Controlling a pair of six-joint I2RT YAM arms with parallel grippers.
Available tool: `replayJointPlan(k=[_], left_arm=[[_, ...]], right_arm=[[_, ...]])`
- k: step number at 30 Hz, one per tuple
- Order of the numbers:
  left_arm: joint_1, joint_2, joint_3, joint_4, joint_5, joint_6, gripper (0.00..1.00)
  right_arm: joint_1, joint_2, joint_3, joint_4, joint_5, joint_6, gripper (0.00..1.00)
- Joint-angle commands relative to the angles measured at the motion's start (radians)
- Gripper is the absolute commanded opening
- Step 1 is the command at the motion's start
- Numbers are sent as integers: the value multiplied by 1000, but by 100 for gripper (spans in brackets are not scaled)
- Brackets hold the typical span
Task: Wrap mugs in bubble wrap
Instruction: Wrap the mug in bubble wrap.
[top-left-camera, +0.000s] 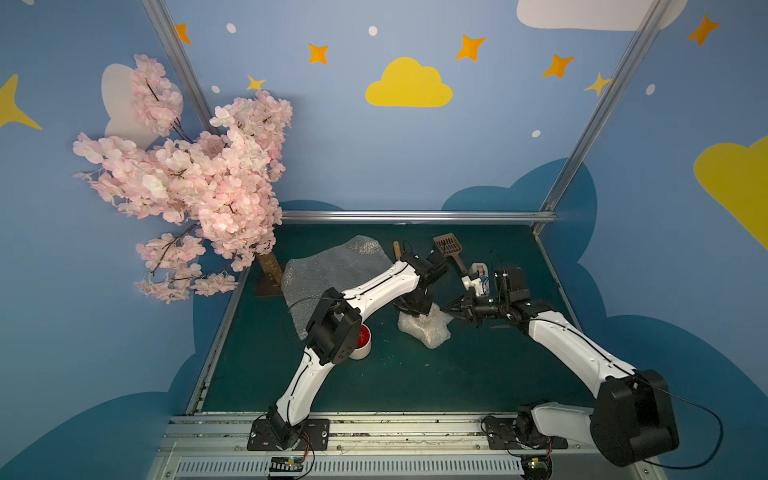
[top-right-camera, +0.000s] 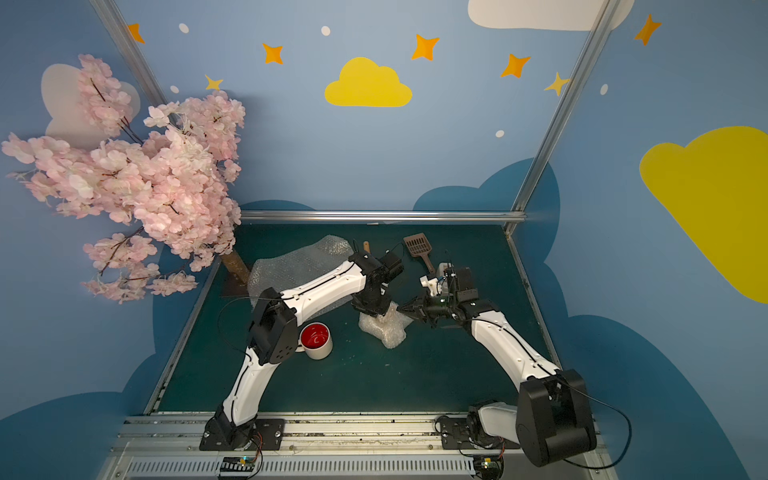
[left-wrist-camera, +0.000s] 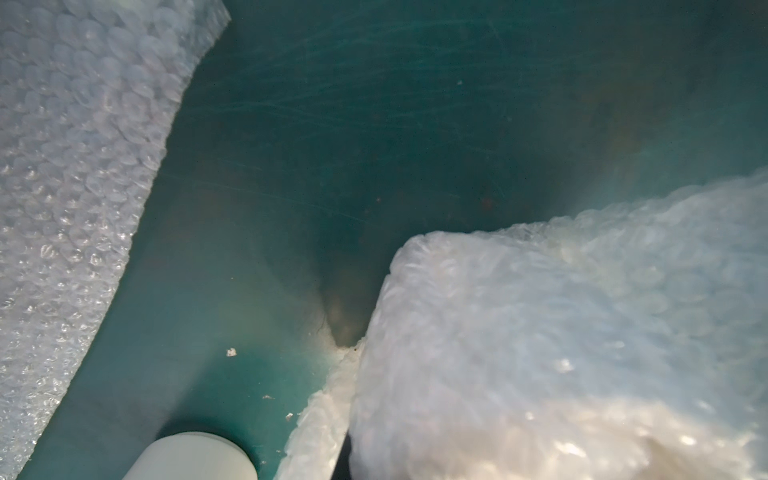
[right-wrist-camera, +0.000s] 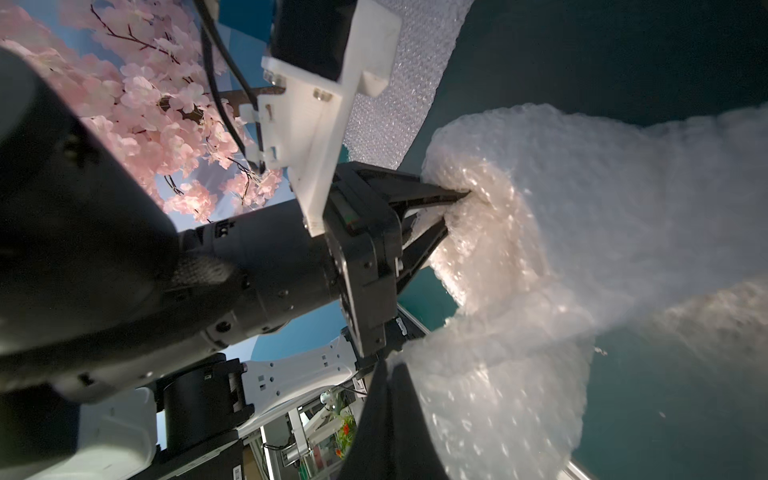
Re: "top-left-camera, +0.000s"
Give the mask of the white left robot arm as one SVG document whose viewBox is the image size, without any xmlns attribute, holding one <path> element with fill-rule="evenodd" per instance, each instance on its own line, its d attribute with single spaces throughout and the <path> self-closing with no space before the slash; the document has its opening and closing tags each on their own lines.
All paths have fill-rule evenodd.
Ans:
<svg viewBox="0 0 768 480">
<path fill-rule="evenodd" d="M 357 347 L 365 320 L 392 302 L 407 313 L 427 314 L 432 305 L 428 287 L 446 271 L 445 259 L 437 251 L 427 257 L 406 252 L 367 282 L 342 292 L 329 288 L 320 295 L 301 362 L 285 392 L 267 410 L 266 420 L 279 448 L 299 441 L 316 394 L 333 367 Z"/>
</svg>

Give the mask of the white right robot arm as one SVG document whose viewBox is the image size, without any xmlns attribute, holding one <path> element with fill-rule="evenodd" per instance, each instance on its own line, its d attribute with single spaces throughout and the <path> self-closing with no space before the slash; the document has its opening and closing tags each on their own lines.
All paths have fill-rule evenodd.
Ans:
<svg viewBox="0 0 768 480">
<path fill-rule="evenodd" d="M 502 319 L 554 354 L 588 388 L 592 408 L 544 402 L 522 412 L 519 441 L 534 446 L 546 437 L 591 445 L 611 464 L 624 467 L 679 446 L 679 434 L 663 376 L 638 370 L 598 346 L 547 303 L 530 299 L 504 304 L 461 298 L 446 312 L 479 325 Z"/>
</svg>

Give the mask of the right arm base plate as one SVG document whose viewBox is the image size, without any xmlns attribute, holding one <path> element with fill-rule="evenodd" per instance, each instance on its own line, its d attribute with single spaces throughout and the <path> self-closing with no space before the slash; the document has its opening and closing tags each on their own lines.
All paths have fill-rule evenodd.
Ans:
<svg viewBox="0 0 768 480">
<path fill-rule="evenodd" d="M 491 450 L 566 450 L 569 447 L 566 439 L 539 432 L 533 420 L 526 416 L 519 420 L 488 415 L 481 420 L 480 428 Z"/>
</svg>

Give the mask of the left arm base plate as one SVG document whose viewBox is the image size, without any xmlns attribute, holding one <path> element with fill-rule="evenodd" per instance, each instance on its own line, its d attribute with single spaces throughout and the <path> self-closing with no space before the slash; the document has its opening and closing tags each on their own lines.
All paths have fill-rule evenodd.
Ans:
<svg viewBox="0 0 768 480">
<path fill-rule="evenodd" d="M 328 448 L 330 421 L 304 420 L 300 425 L 276 432 L 266 418 L 257 418 L 251 424 L 246 449 L 248 451 L 298 451 L 306 447 L 315 451 Z"/>
</svg>

